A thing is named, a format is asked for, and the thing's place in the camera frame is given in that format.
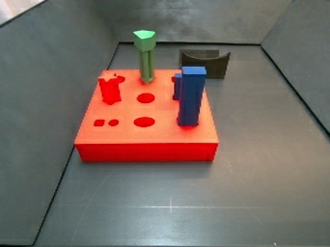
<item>round hole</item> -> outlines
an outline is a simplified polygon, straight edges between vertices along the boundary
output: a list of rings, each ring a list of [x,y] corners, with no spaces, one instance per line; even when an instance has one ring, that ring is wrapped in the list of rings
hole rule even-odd
[[[155,120],[149,117],[141,117],[133,120],[133,124],[139,127],[149,127],[155,124]]]
[[[101,127],[101,126],[104,126],[104,123],[105,123],[104,120],[95,120],[95,121],[93,121],[93,126],[95,126],[95,127]]]
[[[119,121],[117,121],[117,120],[111,120],[111,121],[108,122],[108,124],[109,124],[111,126],[116,126],[116,125],[119,124]]]
[[[143,104],[151,103],[153,100],[155,96],[149,93],[144,93],[137,96],[137,101]]]

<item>red base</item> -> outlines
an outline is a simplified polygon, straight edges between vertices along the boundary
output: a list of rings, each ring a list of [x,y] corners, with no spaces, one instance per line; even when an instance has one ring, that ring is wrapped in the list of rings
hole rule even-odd
[[[172,100],[171,76],[177,69],[156,70],[151,84],[139,80],[139,70],[105,70],[125,78],[121,99],[101,101],[96,86],[74,146],[82,161],[205,161],[212,160],[219,139],[205,92],[196,127],[176,124],[179,102]]]

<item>gray floor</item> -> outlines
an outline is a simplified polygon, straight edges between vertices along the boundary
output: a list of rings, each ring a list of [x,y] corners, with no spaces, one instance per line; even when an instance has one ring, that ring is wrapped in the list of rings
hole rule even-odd
[[[212,163],[84,164],[73,152],[38,246],[328,245],[330,142],[259,46],[231,51],[225,80],[205,82],[220,148]],[[112,69],[136,69],[121,44]]]

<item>black curved block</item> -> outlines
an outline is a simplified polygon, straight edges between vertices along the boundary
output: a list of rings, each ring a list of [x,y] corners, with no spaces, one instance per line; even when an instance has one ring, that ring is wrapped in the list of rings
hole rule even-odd
[[[207,79],[224,79],[231,52],[219,56],[219,50],[180,50],[180,67],[205,67]]]

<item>blue block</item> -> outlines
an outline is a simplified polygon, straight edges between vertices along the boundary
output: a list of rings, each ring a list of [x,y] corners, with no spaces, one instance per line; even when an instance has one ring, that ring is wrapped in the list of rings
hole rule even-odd
[[[172,95],[173,100],[180,99],[180,81],[181,81],[181,73],[175,73],[173,74],[173,95]]]
[[[179,98],[179,116],[177,124],[180,126],[199,125],[199,114],[201,107],[201,92],[205,79],[204,67],[183,67],[180,98]]]

